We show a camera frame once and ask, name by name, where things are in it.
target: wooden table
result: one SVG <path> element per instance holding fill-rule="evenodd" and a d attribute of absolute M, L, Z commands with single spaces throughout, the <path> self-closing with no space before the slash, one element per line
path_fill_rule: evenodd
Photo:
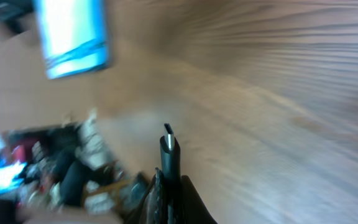
<path fill-rule="evenodd" d="M 131 172 L 169 122 L 219 223 L 358 223 L 358 0 L 108 4 L 93 98 Z"/>

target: wood grain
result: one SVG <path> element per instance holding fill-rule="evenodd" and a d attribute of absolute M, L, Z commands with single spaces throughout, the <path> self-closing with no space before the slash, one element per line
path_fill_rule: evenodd
<path fill-rule="evenodd" d="M 173 126 L 219 223 L 358 223 L 358 0 L 110 1 L 93 98 L 133 173 Z"/>

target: person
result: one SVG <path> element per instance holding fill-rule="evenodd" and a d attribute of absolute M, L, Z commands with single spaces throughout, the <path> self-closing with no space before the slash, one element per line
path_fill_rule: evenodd
<path fill-rule="evenodd" d="M 50 190 L 53 184 L 60 183 L 61 203 L 73 207 L 81 206 L 83 188 L 92 180 L 99 185 L 108 185 L 122 177 L 122 172 L 115 172 L 114 164 L 106 164 L 92 170 L 68 151 L 59 153 L 56 166 L 42 178 L 44 190 Z"/>

